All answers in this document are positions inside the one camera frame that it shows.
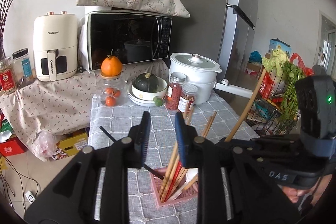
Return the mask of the person's right hand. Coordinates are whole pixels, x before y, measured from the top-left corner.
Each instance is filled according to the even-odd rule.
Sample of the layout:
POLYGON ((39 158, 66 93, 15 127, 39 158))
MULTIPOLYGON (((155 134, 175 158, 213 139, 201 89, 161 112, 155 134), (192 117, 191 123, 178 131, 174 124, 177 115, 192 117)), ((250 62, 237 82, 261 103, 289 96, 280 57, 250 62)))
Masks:
POLYGON ((311 194, 313 196, 311 204, 315 205, 321 198, 323 192, 326 190, 332 177, 332 174, 324 176, 317 184, 315 184, 313 188, 307 190, 299 190, 287 186, 282 186, 281 188, 284 194, 291 200, 292 203, 297 203, 300 197, 311 194))

